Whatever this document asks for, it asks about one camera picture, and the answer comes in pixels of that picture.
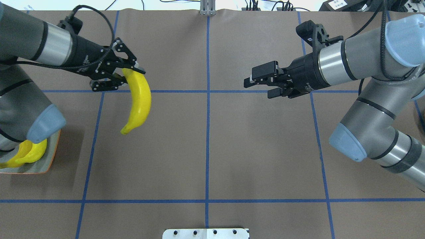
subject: banana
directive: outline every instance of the banana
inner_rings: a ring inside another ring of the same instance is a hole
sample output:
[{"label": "banana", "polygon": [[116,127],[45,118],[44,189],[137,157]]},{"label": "banana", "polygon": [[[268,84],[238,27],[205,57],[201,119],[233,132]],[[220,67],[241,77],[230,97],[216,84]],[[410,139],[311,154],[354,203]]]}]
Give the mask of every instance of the banana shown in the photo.
[{"label": "banana", "polygon": [[126,68],[124,68],[122,72],[130,87],[132,99],[128,122],[121,130],[121,133],[126,135],[146,121],[152,103],[152,96],[150,94],[149,85],[143,74]]},{"label": "banana", "polygon": [[35,162],[44,155],[47,148],[47,139],[38,144],[25,140],[19,144],[18,152],[9,161],[0,163],[0,168],[17,168],[25,163]]}]

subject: blue joint cap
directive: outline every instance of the blue joint cap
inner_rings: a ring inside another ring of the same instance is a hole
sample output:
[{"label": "blue joint cap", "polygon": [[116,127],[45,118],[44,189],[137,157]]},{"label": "blue joint cap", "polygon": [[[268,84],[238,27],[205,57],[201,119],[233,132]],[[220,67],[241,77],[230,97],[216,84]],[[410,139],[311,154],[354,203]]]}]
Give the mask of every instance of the blue joint cap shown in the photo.
[{"label": "blue joint cap", "polygon": [[62,129],[66,120],[54,105],[49,105],[37,117],[27,133],[27,139],[35,144],[47,139],[49,136]]},{"label": "blue joint cap", "polygon": [[388,22],[385,46],[390,55],[404,66],[415,67],[425,63],[425,16],[415,14]]},{"label": "blue joint cap", "polygon": [[329,138],[329,143],[339,152],[356,162],[361,162],[367,157],[366,151],[360,142],[341,123],[338,123],[337,128]]}]

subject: black cable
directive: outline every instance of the black cable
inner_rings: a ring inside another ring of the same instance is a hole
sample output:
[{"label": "black cable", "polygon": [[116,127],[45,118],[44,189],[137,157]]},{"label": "black cable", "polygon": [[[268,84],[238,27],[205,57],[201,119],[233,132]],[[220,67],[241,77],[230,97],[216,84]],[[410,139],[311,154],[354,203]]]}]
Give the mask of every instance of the black cable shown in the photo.
[{"label": "black cable", "polygon": [[114,3],[116,2],[116,0],[113,0],[113,3],[111,3],[110,5],[109,5],[109,7],[107,7],[106,9],[105,9],[105,11],[106,10],[108,10]]},{"label": "black cable", "polygon": [[273,7],[272,7],[271,11],[273,11],[273,10],[275,9],[276,4],[278,4],[278,3],[282,3],[282,8],[283,8],[283,5],[285,4],[283,1],[277,1],[277,2],[275,2],[275,4],[273,5]]},{"label": "black cable", "polygon": [[113,32],[112,25],[111,25],[110,21],[108,20],[108,18],[107,18],[107,17],[106,17],[103,13],[101,13],[99,10],[97,10],[97,9],[95,9],[95,8],[93,8],[93,7],[87,6],[87,5],[78,5],[78,6],[76,6],[76,7],[72,10],[72,13],[71,13],[71,15],[69,16],[69,19],[70,19],[70,20],[72,20],[72,19],[73,19],[73,17],[74,17],[74,15],[77,13],[77,11],[78,11],[78,10],[80,10],[80,9],[82,9],[82,8],[86,8],[86,9],[93,10],[93,11],[95,11],[96,13],[98,13],[99,15],[101,15],[101,16],[103,17],[103,19],[105,19],[105,21],[106,21],[106,23],[108,24],[109,29],[110,29],[110,31],[111,31],[111,34],[112,34],[112,40],[111,40],[111,43],[110,43],[110,45],[109,45],[109,48],[105,51],[105,53],[104,53],[104,54],[103,54],[103,55],[102,55],[99,59],[97,59],[96,61],[90,62],[90,63],[88,63],[88,64],[86,64],[86,65],[78,65],[78,66],[56,66],[56,65],[46,65],[46,64],[41,64],[41,63],[36,63],[36,62],[31,62],[31,61],[16,61],[16,62],[14,62],[14,63],[10,63],[10,64],[7,64],[7,63],[2,63],[2,64],[5,64],[5,65],[18,65],[18,64],[24,64],[24,65],[35,65],[35,66],[40,66],[40,67],[45,67],[45,68],[51,68],[51,69],[76,70],[76,69],[80,69],[80,68],[86,68],[86,67],[89,67],[89,66],[92,66],[92,65],[98,64],[99,62],[103,61],[103,59],[105,59],[105,57],[106,57],[106,56],[109,54],[109,52],[112,50],[112,45],[113,45],[113,44],[114,44],[114,42],[115,42],[115,34],[114,34],[114,32]]},{"label": "black cable", "polygon": [[310,11],[310,10],[305,9],[305,8],[289,8],[289,9],[287,9],[286,11],[290,11],[290,10],[292,10],[292,9],[304,9],[304,10],[306,10],[306,11]]},{"label": "black cable", "polygon": [[354,33],[354,34],[352,34],[350,37],[348,37],[348,38],[352,38],[352,37],[355,37],[355,36],[357,36],[361,31],[363,31],[372,21],[373,21],[373,19],[375,18],[375,16],[378,14],[378,12],[381,10],[381,7],[382,7],[382,3],[378,6],[378,8],[376,9],[376,11],[373,13],[373,15],[371,16],[371,18],[369,18],[369,20],[356,32],[356,33]]},{"label": "black cable", "polygon": [[364,79],[364,78],[360,80],[360,85],[359,85],[359,95],[362,93],[363,82],[365,82],[365,79]]},{"label": "black cable", "polygon": [[381,33],[380,33],[380,65],[381,65],[381,71],[382,74],[385,76],[385,78],[390,79],[391,81],[403,81],[407,79],[410,75],[405,77],[394,77],[390,76],[385,68],[385,27],[387,22],[387,0],[383,1],[383,8],[382,8],[382,18],[381,18]]},{"label": "black cable", "polygon": [[160,2],[163,3],[172,3],[172,2],[178,2],[178,1],[186,1],[186,2],[200,2],[200,0],[171,0],[171,1],[164,1],[164,0],[159,0]]}]

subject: banana tip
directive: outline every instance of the banana tip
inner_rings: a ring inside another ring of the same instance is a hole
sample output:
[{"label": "banana tip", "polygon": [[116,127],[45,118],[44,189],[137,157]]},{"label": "banana tip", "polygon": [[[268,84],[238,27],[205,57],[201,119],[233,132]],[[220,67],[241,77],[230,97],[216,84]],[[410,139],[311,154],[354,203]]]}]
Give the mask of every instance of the banana tip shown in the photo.
[{"label": "banana tip", "polygon": [[121,130],[121,134],[126,135],[131,131],[131,129],[127,128],[126,126],[124,126],[124,128],[122,128]]}]

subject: white metal plate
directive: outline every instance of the white metal plate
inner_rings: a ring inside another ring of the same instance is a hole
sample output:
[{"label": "white metal plate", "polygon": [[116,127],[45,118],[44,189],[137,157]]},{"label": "white metal plate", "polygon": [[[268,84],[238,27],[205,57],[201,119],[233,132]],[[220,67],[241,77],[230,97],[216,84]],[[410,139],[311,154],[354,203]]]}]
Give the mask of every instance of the white metal plate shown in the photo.
[{"label": "white metal plate", "polygon": [[249,229],[168,229],[162,234],[162,239],[249,239]]}]

